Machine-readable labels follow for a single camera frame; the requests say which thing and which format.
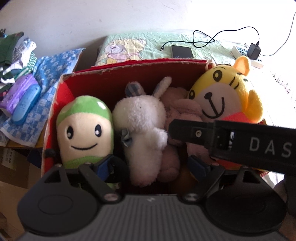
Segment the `blue patterned towel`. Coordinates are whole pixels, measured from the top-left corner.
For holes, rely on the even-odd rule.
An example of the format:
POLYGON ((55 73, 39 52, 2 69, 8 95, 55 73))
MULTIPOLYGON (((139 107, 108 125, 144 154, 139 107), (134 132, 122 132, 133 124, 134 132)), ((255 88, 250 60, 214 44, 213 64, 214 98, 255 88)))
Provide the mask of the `blue patterned towel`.
POLYGON ((1 146, 9 140, 20 145, 34 147, 49 116, 50 107, 62 75, 76 68, 84 48, 68 50, 53 56, 41 57, 33 69, 33 77, 39 85, 39 95, 24 122, 17 125, 11 117, 1 114, 1 146))

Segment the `purple tissue pack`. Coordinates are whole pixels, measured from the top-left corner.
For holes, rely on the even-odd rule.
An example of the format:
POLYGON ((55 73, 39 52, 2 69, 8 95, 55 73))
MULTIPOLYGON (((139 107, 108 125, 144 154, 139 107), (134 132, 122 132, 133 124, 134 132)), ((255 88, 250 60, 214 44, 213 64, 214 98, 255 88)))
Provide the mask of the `purple tissue pack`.
POLYGON ((20 99, 23 97, 27 89, 31 85, 37 83, 38 82, 32 74, 27 74, 18 78, 1 101, 2 112, 7 117, 11 117, 17 104, 19 103, 20 99))

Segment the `blue glasses case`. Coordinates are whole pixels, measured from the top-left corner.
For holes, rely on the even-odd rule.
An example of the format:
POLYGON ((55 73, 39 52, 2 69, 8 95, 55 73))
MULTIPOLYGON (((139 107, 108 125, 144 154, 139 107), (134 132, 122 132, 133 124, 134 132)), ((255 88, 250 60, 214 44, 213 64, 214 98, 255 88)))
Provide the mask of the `blue glasses case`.
POLYGON ((22 125, 25 122, 27 115, 38 101, 40 93, 39 84, 33 84, 26 90, 13 112, 11 120, 14 124, 22 125))

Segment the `green avocado plush toy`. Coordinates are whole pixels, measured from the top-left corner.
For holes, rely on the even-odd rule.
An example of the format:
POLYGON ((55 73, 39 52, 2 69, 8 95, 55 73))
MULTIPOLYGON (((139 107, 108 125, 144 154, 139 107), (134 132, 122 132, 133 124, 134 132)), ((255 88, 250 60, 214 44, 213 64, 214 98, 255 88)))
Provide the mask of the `green avocado plush toy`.
POLYGON ((113 153, 112 114, 100 99, 82 95, 66 104, 56 120, 57 141, 63 166, 77 169, 95 164, 113 153))

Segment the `white power strip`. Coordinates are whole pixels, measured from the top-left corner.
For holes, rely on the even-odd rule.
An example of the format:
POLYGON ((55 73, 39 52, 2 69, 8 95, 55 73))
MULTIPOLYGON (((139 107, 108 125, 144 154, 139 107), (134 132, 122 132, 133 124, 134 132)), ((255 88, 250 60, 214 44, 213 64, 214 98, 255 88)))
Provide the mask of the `white power strip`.
POLYGON ((239 46, 233 46, 231 53, 235 59, 241 56, 245 56, 250 61, 251 65, 255 68, 261 69, 263 67, 262 60, 259 57, 256 60, 249 59, 249 57, 247 56, 247 50, 244 48, 241 48, 239 46))

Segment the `black charger adapter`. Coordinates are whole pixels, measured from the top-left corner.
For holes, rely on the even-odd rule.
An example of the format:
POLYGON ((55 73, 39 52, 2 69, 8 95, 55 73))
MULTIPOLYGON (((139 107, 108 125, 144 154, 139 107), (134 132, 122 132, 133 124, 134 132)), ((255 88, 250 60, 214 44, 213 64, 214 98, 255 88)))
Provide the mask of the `black charger adapter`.
POLYGON ((247 57, 251 60, 256 60, 261 52, 261 49, 259 47, 259 42, 256 44, 251 43, 248 51, 247 51, 247 57))

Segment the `pink plush teddy bear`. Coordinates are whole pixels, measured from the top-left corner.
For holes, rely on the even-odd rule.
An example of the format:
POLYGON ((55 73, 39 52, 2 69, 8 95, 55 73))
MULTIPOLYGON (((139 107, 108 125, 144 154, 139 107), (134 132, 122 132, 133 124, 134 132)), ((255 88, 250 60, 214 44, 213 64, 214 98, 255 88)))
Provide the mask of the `pink plush teddy bear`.
MULTIPOLYGON (((165 130, 169 129, 170 123, 174 119, 188 121, 202 121, 202 109, 195 101, 187 98, 187 90, 178 87, 169 87, 161 96, 160 101, 166 110, 165 130)), ((183 142, 168 138, 168 144, 163 151, 161 169, 158 180, 170 182, 175 180, 180 173, 180 159, 177 153, 177 146, 183 142)), ((196 156, 205 163, 209 164, 212 160, 209 151, 201 145, 187 143, 187 154, 196 156)))

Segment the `black smartphone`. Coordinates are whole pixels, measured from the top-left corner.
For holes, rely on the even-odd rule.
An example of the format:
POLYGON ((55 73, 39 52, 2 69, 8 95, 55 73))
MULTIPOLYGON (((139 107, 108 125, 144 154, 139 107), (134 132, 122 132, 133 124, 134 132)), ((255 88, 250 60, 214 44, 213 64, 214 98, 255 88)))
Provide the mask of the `black smartphone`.
POLYGON ((194 58, 191 48, 183 46, 171 46, 172 56, 174 58, 192 59, 194 58))

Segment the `red cardboard box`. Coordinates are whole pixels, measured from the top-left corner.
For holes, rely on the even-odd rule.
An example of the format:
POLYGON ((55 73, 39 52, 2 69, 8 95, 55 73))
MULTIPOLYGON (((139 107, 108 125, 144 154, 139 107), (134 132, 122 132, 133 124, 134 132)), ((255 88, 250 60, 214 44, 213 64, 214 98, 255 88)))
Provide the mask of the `red cardboard box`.
MULTIPOLYGON (((107 105, 112 114, 115 105, 126 97, 125 88, 128 83, 139 82, 145 93, 151 95, 163 78, 171 77, 169 87, 181 87, 189 93, 198 78, 205 73, 206 63, 204 60, 177 59, 126 61, 102 65, 91 71, 63 75, 50 109, 44 149, 54 150, 57 159, 61 161, 56 120, 61 109, 76 97, 82 95, 96 97, 107 105)), ((119 146, 124 149, 120 135, 114 130, 114 149, 119 146)))

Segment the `white plush rabbit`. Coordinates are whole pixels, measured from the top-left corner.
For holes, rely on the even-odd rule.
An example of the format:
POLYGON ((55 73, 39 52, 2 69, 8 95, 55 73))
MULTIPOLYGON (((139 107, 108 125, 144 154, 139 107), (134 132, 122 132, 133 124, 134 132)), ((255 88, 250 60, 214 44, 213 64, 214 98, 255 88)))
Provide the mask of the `white plush rabbit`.
POLYGON ((166 110, 160 98, 170 85, 171 77, 165 77, 147 95, 139 82, 128 83, 126 97, 112 112, 114 130, 120 135, 130 179, 136 186, 152 184, 160 172, 168 140, 166 110))

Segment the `yellow tiger plush toy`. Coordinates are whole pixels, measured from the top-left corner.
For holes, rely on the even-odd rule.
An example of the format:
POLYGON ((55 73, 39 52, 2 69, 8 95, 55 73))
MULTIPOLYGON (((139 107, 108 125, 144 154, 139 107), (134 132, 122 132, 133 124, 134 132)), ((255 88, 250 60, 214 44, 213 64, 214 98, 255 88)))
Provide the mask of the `yellow tiger plush toy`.
POLYGON ((215 120, 260 123, 263 106, 255 90, 245 86, 250 72, 248 58, 241 56, 234 65, 216 65, 209 60, 201 75, 188 93, 202 110, 204 122, 215 120))

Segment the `pile of folded clothes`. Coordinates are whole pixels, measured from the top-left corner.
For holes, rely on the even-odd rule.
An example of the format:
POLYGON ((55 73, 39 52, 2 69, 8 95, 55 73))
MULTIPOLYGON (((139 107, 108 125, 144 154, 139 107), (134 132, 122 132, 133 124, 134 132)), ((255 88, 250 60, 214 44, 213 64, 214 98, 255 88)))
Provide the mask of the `pile of folded clothes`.
POLYGON ((36 43, 23 32, 7 35, 1 29, 1 93, 33 71, 37 63, 36 48, 36 43))

